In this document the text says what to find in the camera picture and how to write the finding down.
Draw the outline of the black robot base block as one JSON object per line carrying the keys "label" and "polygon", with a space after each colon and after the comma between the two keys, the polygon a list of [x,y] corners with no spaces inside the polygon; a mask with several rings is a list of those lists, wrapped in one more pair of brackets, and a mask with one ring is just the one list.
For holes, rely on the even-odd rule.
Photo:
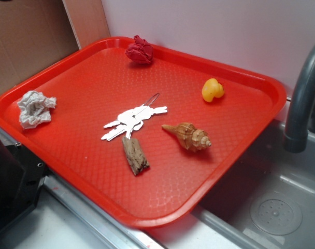
{"label": "black robot base block", "polygon": [[36,208],[45,173],[27,147],[0,140],[0,234]]}

